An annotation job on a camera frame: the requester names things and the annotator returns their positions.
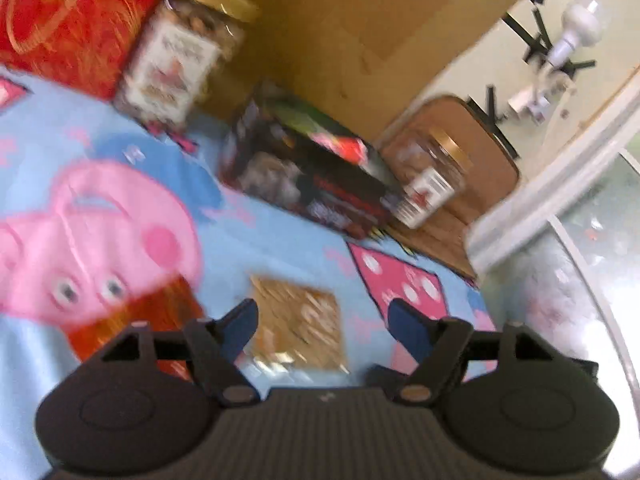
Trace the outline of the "brown cracker snack pack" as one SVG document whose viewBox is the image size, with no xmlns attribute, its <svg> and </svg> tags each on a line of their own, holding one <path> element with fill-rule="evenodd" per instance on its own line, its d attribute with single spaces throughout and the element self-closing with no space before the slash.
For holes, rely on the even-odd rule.
<svg viewBox="0 0 640 480">
<path fill-rule="evenodd" d="M 254 275 L 258 325 L 250 343 L 253 362 L 273 373 L 346 373 L 342 312 L 333 292 Z"/>
</svg>

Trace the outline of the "brown cushioned chair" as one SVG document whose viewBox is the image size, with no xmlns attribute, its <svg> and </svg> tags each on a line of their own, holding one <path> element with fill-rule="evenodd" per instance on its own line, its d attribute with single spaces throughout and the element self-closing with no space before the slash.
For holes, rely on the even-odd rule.
<svg viewBox="0 0 640 480">
<path fill-rule="evenodd" d="M 520 180 L 506 149 L 462 99 L 438 96 L 405 119 L 378 151 L 404 191 L 386 233 L 412 252 L 475 278 L 466 234 Z"/>
</svg>

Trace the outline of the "cartoon pig blue tablecloth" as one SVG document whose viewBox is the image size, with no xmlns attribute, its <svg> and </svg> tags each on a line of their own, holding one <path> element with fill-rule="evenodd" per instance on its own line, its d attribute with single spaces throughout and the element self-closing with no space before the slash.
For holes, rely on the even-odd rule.
<svg viewBox="0 0 640 480">
<path fill-rule="evenodd" d="M 388 333 L 390 300 L 491 330 L 480 292 L 386 234 L 361 243 L 229 190 L 215 177 L 224 126 L 198 118 L 186 154 L 108 104 L 34 76 L 1 74 L 1 474 L 38 479 L 40 401 L 79 363 L 71 328 L 183 276 L 212 318 L 256 276 L 330 292 L 346 359 L 336 370 L 241 366 L 260 391 L 362 385 L 414 361 Z"/>
</svg>

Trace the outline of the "open black green box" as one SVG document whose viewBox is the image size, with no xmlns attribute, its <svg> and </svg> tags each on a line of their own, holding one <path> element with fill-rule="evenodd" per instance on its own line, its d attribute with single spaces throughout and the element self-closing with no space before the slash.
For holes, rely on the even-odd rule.
<svg viewBox="0 0 640 480">
<path fill-rule="evenodd" d="M 386 226 L 402 187 L 378 151 L 369 160 L 341 159 L 311 133 L 355 133 L 275 84 L 263 82 L 235 115 L 224 141 L 218 179 L 229 188 L 362 240 Z"/>
</svg>

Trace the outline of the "red snack in box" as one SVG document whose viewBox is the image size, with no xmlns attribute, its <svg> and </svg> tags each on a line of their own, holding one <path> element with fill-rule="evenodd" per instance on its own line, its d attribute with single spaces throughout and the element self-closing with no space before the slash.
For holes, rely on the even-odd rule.
<svg viewBox="0 0 640 480">
<path fill-rule="evenodd" d="M 369 160 L 369 149 L 359 138 L 336 136 L 327 132 L 311 133 L 310 138 L 350 164 L 362 166 Z"/>
</svg>

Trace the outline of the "nut jar gold lid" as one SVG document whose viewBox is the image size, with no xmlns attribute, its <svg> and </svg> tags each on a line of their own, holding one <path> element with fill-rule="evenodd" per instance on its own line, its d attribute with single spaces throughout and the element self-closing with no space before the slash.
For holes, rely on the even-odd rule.
<svg viewBox="0 0 640 480">
<path fill-rule="evenodd" d="M 211 73 L 259 15 L 250 0 L 160 0 L 122 72 L 113 104 L 151 131 L 184 128 Z"/>
</svg>

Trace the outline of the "wooden board panel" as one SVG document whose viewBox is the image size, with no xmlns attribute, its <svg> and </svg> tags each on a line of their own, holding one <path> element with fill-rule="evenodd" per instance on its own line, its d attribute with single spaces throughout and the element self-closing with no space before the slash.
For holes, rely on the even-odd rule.
<svg viewBox="0 0 640 480">
<path fill-rule="evenodd" d="M 271 81 L 373 140 L 518 0 L 250 0 L 260 14 L 209 88 L 229 119 Z"/>
</svg>

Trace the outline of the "white light bulb lamp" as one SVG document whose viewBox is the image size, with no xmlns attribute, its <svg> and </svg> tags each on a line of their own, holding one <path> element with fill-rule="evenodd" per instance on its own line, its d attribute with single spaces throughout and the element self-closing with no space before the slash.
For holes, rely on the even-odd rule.
<svg viewBox="0 0 640 480">
<path fill-rule="evenodd" d="M 548 117 L 552 96 L 567 90 L 577 72 L 596 66 L 595 60 L 573 62 L 572 56 L 598 44 L 610 20 L 600 0 L 573 0 L 561 14 L 561 35 L 552 41 L 538 3 L 534 3 L 532 14 L 536 36 L 510 14 L 502 19 L 527 44 L 524 62 L 539 62 L 534 81 L 508 99 L 508 109 L 516 117 L 529 116 L 540 124 Z"/>
</svg>

